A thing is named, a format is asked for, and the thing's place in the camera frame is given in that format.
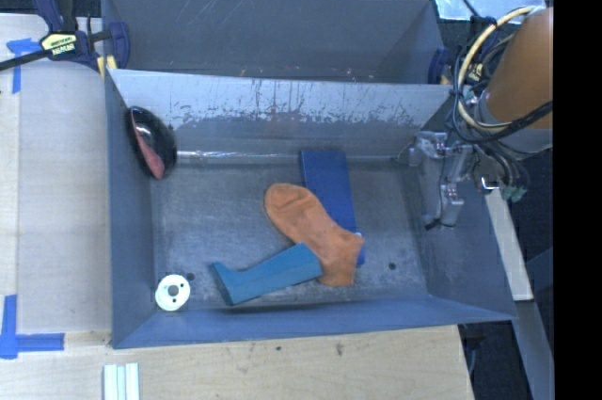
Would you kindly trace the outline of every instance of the black oval object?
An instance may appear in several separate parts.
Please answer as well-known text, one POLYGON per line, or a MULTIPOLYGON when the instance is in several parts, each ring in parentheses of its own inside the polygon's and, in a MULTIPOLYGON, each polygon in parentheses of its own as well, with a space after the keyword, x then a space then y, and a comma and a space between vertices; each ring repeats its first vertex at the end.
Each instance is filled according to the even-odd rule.
POLYGON ((172 130, 152 112, 137 105, 128 109, 126 124, 142 168, 155 179, 163 179, 178 158, 172 130))

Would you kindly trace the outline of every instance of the white round object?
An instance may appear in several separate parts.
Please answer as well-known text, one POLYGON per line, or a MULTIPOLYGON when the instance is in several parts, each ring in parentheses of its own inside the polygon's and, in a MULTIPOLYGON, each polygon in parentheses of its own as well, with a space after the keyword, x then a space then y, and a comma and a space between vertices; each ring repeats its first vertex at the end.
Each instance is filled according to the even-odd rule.
POLYGON ((175 312, 188 301, 190 297, 190 284, 184 276, 168 275, 164 277, 157 291, 154 292, 154 299, 157 305, 166 312, 175 312))

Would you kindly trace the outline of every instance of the orange sock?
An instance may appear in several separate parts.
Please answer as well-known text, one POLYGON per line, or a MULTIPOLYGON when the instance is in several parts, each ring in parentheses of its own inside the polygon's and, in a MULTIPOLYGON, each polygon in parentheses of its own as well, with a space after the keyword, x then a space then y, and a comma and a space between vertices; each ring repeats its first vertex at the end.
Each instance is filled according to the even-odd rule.
POLYGON ((280 232, 294 243, 305 243, 318 257, 324 271, 319 282, 329 286, 354 283, 364 240, 339 226, 311 191, 294 184, 272 184, 265 192, 264 205, 280 232))

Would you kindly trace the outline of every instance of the bin floor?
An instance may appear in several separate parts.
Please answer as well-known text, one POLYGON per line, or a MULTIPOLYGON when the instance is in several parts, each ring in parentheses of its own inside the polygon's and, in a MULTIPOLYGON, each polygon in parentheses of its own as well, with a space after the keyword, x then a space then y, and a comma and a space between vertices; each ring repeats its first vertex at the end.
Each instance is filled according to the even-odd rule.
POLYGON ((245 308, 426 296, 417 250, 420 211, 414 171, 386 159, 348 156, 357 228, 365 262, 348 287, 317 280, 227 307, 211 263, 245 270, 293 242, 272 224, 263 195, 273 183, 303 184, 299 160, 252 164, 178 165, 151 188, 157 281, 167 274, 194 275, 186 308, 245 308))

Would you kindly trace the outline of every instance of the blue foam block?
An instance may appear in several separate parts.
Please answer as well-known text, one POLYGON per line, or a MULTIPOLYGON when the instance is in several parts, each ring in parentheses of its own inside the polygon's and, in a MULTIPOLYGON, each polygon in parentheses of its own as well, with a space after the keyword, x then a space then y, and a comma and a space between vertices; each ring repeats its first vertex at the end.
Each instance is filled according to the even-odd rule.
POLYGON ((303 243, 245 271, 235 271, 221 263, 213 263, 213 268, 221 283, 222 297, 229 305, 313 280, 323 274, 320 260, 303 243))
MULTIPOLYGON (((347 231, 360 234, 356 225, 347 156, 344 151, 303 150, 301 169, 306 188, 320 200, 332 219, 347 231)), ((362 246, 357 265, 364 264, 362 246)))

